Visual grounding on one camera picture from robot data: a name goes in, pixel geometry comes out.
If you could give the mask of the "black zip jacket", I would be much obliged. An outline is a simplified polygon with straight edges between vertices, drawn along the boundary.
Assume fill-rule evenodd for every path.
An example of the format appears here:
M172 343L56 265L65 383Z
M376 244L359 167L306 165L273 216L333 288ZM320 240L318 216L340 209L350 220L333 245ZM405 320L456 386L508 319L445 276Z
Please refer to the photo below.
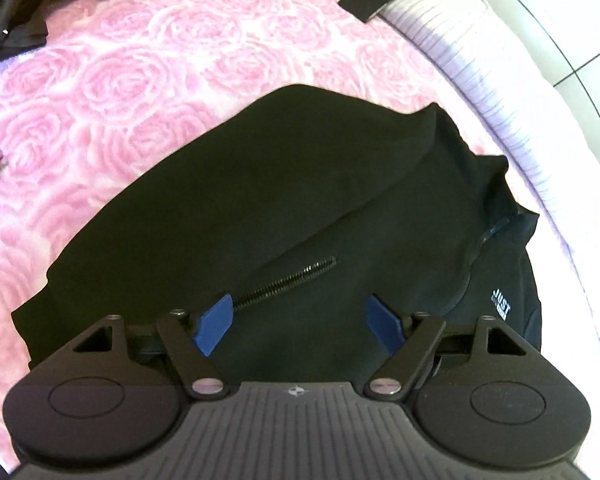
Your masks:
M538 217L440 106L400 114L294 84L186 144L102 208L12 314L33 364L110 314L149 324L221 297L228 380L352 382L387 359L377 297L451 324L493 315L534 346Z

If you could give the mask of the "pink rose bedsheet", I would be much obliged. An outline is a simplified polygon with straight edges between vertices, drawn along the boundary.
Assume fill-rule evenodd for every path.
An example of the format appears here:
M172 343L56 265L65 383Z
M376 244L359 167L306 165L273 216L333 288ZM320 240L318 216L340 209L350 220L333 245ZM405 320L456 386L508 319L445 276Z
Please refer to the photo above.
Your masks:
M381 11L339 0L66 0L46 45L0 63L0 465L19 465L5 396L34 365L12 314L110 200L268 94L301 84L400 114L437 105L478 156L503 156L536 214L527 252L541 304L537 346L585 395L578 466L600 479L600 337L570 250L532 186L471 106Z

